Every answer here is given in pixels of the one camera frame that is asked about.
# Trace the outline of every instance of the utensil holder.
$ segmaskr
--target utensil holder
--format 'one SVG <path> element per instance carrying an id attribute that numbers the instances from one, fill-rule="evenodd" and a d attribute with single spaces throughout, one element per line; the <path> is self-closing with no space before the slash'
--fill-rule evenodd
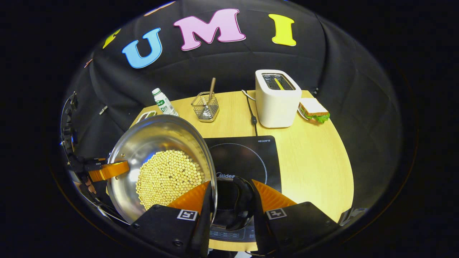
<path id="1" fill-rule="evenodd" d="M 215 94 L 209 99 L 209 91 L 199 93 L 191 102 L 191 106 L 201 122 L 215 121 L 220 108 Z"/>

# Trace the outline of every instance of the pink letter m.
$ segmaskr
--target pink letter m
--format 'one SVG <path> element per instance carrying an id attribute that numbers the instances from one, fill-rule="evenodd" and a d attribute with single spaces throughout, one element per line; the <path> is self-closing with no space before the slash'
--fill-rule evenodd
<path id="1" fill-rule="evenodd" d="M 212 43 L 213 38 L 220 28 L 220 36 L 217 38 L 220 42 L 233 42 L 246 39 L 246 36 L 239 30 L 236 14 L 237 9 L 222 9 L 216 11 L 209 23 L 205 23 L 201 19 L 190 16 L 183 18 L 174 23 L 174 26 L 180 27 L 183 36 L 183 51 L 195 49 L 201 45 L 193 35 L 196 34 L 203 39 L 207 44 Z"/>

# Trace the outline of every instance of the black cooktop surface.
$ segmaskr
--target black cooktop surface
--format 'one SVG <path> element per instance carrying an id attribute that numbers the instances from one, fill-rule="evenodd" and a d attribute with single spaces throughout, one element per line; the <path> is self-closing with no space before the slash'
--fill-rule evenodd
<path id="1" fill-rule="evenodd" d="M 277 148 L 272 136 L 207 138 L 217 177 L 237 175 L 247 181 L 257 180 L 281 192 Z M 218 206 L 214 223 L 226 225 L 233 218 L 237 188 L 218 182 Z M 231 242 L 255 242 L 253 221 L 237 231 L 212 227 L 210 239 Z"/>

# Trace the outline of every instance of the plastic bottle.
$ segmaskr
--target plastic bottle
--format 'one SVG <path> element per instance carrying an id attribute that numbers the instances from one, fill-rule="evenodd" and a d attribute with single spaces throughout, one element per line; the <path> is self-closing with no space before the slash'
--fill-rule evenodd
<path id="1" fill-rule="evenodd" d="M 154 89 L 151 93 L 155 98 L 158 108 L 162 111 L 163 114 L 179 116 L 179 113 L 177 113 L 169 99 L 164 93 L 161 92 L 159 88 Z"/>

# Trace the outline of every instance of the blue letter u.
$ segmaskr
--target blue letter u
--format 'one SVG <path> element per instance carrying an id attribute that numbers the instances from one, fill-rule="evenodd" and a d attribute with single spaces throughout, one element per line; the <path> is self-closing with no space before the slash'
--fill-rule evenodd
<path id="1" fill-rule="evenodd" d="M 134 68 L 144 68 L 145 66 L 153 63 L 158 59 L 162 52 L 161 41 L 159 40 L 158 32 L 161 28 L 156 28 L 152 31 L 145 33 L 142 37 L 143 39 L 147 39 L 148 43 L 151 47 L 151 53 L 145 57 L 141 57 L 139 51 L 137 50 L 137 43 L 138 40 L 134 40 L 129 45 L 123 48 L 121 51 L 123 54 L 126 55 L 129 64 Z"/>

